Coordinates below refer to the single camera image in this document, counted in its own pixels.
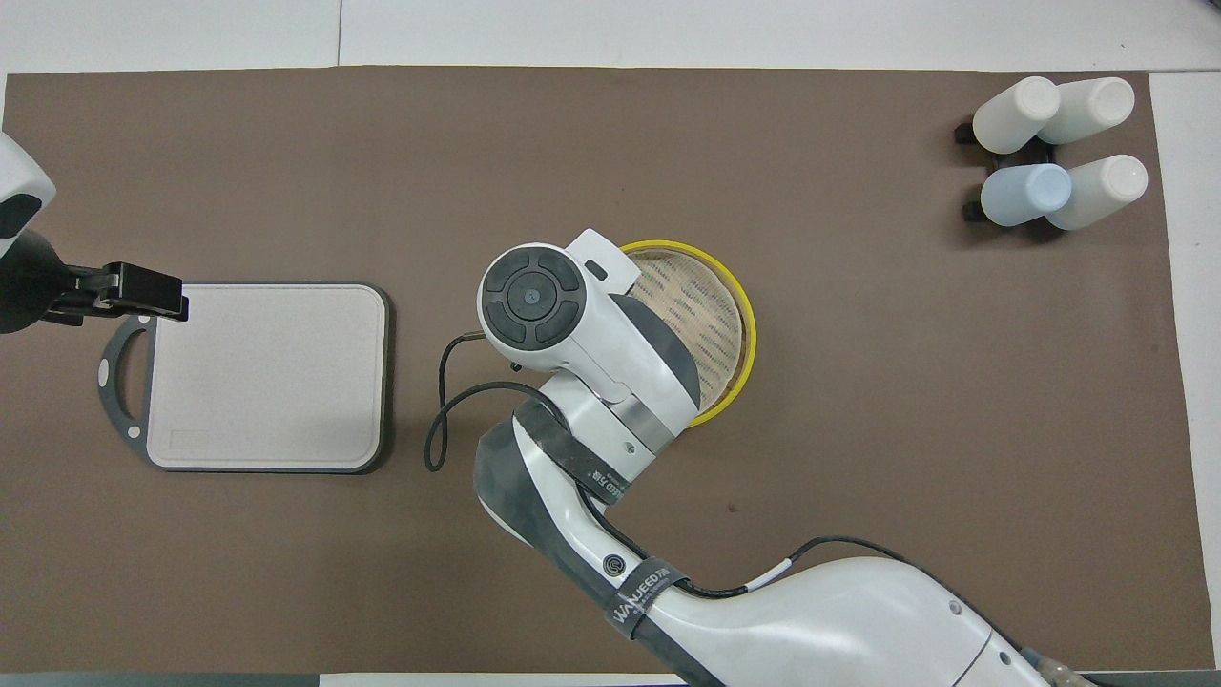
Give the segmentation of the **yellow steamer tier solid base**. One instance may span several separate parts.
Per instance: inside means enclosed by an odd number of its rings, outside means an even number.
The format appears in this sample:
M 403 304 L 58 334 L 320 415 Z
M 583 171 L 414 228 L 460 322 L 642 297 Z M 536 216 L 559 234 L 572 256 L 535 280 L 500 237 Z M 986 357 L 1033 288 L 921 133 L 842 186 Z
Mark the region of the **yellow steamer tier solid base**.
M 648 305 L 691 351 L 698 414 L 691 427 L 724 412 L 741 395 L 758 351 L 755 309 L 733 270 L 698 246 L 670 239 L 624 244 L 640 270 L 630 297 Z

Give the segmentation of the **white plastic cup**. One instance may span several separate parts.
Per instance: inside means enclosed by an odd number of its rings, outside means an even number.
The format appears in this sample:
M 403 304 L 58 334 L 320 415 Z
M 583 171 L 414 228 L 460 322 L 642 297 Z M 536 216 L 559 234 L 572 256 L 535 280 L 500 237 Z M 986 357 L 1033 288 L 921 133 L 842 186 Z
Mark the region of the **white plastic cup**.
M 1136 92 L 1125 78 L 1107 74 L 1057 85 L 1060 109 L 1037 133 L 1042 142 L 1065 145 L 1098 135 L 1125 122 L 1136 105 Z
M 1063 98 L 1055 83 L 1042 74 L 1031 74 L 977 109 L 971 121 L 972 134 L 989 153 L 1020 151 L 1059 113 L 1061 103 Z
M 1057 229 L 1085 229 L 1107 215 L 1118 212 L 1139 199 L 1148 188 L 1147 166 L 1129 154 L 1115 154 L 1077 168 L 1070 168 L 1072 183 L 1068 201 L 1046 214 L 1046 221 Z

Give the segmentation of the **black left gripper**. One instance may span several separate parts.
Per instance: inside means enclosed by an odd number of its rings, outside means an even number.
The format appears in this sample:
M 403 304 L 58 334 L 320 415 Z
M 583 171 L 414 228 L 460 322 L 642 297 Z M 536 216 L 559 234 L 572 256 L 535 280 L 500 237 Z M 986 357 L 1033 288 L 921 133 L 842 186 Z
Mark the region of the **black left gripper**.
M 167 300 L 134 305 L 138 316 L 187 322 L 189 300 L 182 279 L 129 262 L 111 264 L 118 300 Z M 38 232 L 27 229 L 0 257 L 0 336 L 38 321 L 81 326 L 85 317 L 118 318 L 118 310 L 101 304 L 96 286 L 109 286 L 106 268 L 65 264 Z

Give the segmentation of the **brown table mat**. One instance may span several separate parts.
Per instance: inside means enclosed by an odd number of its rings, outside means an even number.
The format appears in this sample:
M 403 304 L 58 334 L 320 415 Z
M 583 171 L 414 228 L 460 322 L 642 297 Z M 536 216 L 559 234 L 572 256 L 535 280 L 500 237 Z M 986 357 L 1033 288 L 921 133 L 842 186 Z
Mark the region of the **brown table mat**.
M 171 473 L 96 401 L 116 323 L 0 338 L 0 674 L 654 674 L 474 495 L 444 344 L 488 262 L 582 229 L 712 253 L 755 373 L 610 519 L 733 587 L 891 547 L 1077 669 L 1212 665 L 1162 192 L 1056 236 L 965 223 L 952 131 L 1016 74 L 332 67 L 13 74 L 68 262 L 359 279 L 394 308 L 374 472 Z

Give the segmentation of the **light blue plastic cup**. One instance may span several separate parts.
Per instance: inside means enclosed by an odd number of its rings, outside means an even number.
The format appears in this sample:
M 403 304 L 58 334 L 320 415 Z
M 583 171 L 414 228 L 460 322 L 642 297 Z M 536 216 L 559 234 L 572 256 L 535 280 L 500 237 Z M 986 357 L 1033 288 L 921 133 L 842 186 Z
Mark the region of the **light blue plastic cup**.
M 980 190 L 980 207 L 987 220 L 1013 227 L 1059 212 L 1068 204 L 1073 182 L 1068 170 L 1054 162 L 998 168 Z

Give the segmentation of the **black cup rack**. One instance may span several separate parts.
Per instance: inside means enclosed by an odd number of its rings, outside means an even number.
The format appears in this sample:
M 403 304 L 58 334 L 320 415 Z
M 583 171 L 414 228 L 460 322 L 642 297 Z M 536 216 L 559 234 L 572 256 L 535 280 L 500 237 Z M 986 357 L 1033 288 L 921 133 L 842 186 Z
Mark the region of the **black cup rack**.
M 989 149 L 983 148 L 980 142 L 978 142 L 972 122 L 960 123 L 955 127 L 954 142 L 965 148 L 980 148 L 980 151 L 987 155 L 985 168 L 988 174 L 996 173 L 996 171 L 1002 168 L 1020 168 L 1022 165 L 1056 162 L 1057 156 L 1057 146 L 1043 142 L 1038 135 L 1033 135 L 1031 140 L 1020 148 L 1020 151 L 1011 154 L 990 153 Z M 965 201 L 961 207 L 961 215 L 967 222 L 987 222 L 991 226 L 1002 227 L 996 221 L 987 217 L 980 193 L 978 193 L 977 198 Z M 1007 227 L 1002 227 L 1002 231 L 1007 231 Z

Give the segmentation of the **grey cutting board black rim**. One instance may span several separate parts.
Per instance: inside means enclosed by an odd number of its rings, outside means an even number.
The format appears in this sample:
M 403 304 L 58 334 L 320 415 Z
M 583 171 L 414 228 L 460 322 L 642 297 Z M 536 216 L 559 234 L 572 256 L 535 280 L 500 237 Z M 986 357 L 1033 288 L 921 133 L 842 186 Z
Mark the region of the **grey cutting board black rim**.
M 197 282 L 96 366 L 118 438 L 168 472 L 361 473 L 379 461 L 392 308 L 363 282 Z

